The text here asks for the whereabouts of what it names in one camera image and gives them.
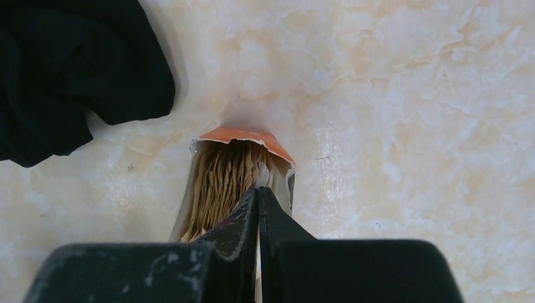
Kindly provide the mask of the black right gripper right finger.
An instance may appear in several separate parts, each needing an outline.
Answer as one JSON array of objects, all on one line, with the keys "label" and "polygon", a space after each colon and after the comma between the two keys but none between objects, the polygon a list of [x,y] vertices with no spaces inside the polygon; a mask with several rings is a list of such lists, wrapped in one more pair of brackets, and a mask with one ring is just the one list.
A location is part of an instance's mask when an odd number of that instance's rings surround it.
[{"label": "black right gripper right finger", "polygon": [[264,302],[462,302],[442,253],[414,239],[320,240],[259,190]]}]

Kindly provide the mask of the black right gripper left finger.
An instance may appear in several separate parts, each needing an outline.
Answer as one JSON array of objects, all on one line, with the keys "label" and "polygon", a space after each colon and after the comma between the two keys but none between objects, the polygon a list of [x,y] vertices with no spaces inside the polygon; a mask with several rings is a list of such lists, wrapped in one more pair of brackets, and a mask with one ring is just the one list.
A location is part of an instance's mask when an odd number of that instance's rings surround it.
[{"label": "black right gripper left finger", "polygon": [[25,302],[253,302],[257,189],[200,238],[69,244],[35,276]]}]

